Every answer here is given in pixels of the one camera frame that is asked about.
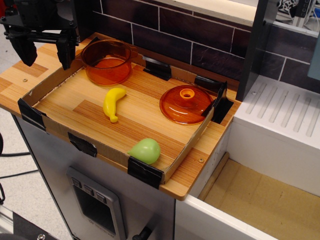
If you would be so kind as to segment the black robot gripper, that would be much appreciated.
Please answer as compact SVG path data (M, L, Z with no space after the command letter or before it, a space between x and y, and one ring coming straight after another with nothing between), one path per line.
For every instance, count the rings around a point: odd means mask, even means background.
M64 70L71 67L79 45L77 24L60 15L62 0L11 0L0 17L6 38L22 62L31 67L37 58L34 42L55 44Z

